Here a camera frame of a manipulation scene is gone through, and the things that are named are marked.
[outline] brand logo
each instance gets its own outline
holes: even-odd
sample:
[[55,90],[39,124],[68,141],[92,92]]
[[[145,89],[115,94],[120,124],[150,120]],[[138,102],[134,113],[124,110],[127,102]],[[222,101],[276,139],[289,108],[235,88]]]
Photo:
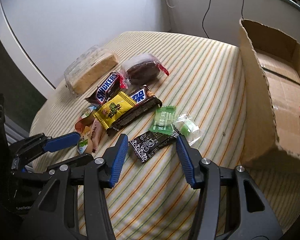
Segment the brand logo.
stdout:
[[145,89],[143,88],[143,89],[137,91],[130,98],[135,100],[137,102],[137,104],[141,103],[142,101],[146,100],[146,91],[145,91]]
[[108,114],[109,118],[114,117],[115,114],[117,114],[117,112],[121,109],[120,104],[115,104],[114,102],[112,102],[110,105],[110,113]]
[[16,207],[18,210],[23,210],[23,209],[30,209],[31,207],[27,206],[27,207]]
[[98,88],[96,98],[99,100],[101,104],[104,103],[108,90],[112,87],[113,83],[118,78],[119,78],[118,73],[112,73]]

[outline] green candy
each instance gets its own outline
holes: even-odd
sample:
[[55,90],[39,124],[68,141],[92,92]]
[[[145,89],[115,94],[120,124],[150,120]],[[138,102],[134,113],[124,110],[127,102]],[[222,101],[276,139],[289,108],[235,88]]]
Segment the green candy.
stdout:
[[188,126],[184,124],[180,129],[180,133],[187,137],[191,133],[191,131],[189,130]]
[[175,106],[163,106],[155,111],[149,131],[173,135],[172,121],[176,113]]

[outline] plastic packaging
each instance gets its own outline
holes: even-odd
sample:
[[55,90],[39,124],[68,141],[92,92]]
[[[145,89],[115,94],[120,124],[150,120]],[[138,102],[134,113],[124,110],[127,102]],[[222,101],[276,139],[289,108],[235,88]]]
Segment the plastic packaging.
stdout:
[[146,85],[134,90],[128,96],[136,102],[136,105],[112,123],[111,127],[107,129],[109,136],[129,125],[133,120],[149,112],[151,109],[162,106],[161,100]]
[[106,79],[97,87],[97,89],[88,98],[99,109],[104,103],[116,96],[120,91],[120,74],[117,71],[111,72]]
[[70,92],[82,95],[101,76],[115,67],[119,57],[108,49],[92,46],[64,72]]
[[159,109],[156,109],[149,131],[173,135],[172,121],[175,113],[175,106],[163,106]]
[[95,112],[96,112],[96,107],[91,105],[87,108],[87,110],[85,110],[82,113],[82,115],[79,117],[79,119],[74,125],[74,128],[78,133],[82,134],[84,128],[86,126],[90,126],[93,123],[95,119],[93,115]]
[[120,91],[114,98],[101,106],[94,117],[97,118],[104,129],[108,129],[114,121],[135,105],[136,102],[133,99]]
[[179,131],[173,127],[173,135],[146,131],[130,141],[135,154],[143,163],[149,160],[159,149],[175,142]]
[[90,140],[92,141],[92,151],[98,150],[100,137],[103,131],[103,127],[98,120],[94,120],[91,126]]
[[190,146],[202,136],[201,130],[192,121],[192,117],[189,113],[176,116],[172,124],[186,137]]
[[90,128],[86,126],[83,130],[83,133],[81,134],[81,138],[78,142],[78,153],[83,154],[83,153],[92,153],[92,141],[89,137],[90,134]]
[[125,60],[120,69],[120,87],[129,88],[130,85],[143,86],[154,80],[160,73],[169,76],[168,70],[152,54],[144,53]]

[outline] green candy wrapper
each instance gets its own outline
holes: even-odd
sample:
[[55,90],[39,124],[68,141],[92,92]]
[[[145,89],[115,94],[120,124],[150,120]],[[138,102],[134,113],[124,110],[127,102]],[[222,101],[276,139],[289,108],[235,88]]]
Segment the green candy wrapper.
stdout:
[[176,113],[175,106],[163,106],[155,111],[149,131],[173,135],[172,121]]

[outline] snickers bar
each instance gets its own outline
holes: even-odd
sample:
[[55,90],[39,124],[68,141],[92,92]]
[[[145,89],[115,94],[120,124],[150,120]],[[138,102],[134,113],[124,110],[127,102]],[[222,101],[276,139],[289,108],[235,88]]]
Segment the snickers bar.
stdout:
[[99,108],[104,103],[108,102],[120,91],[120,74],[115,71],[111,72],[100,86],[93,92],[91,96],[86,98],[89,103],[92,103]]

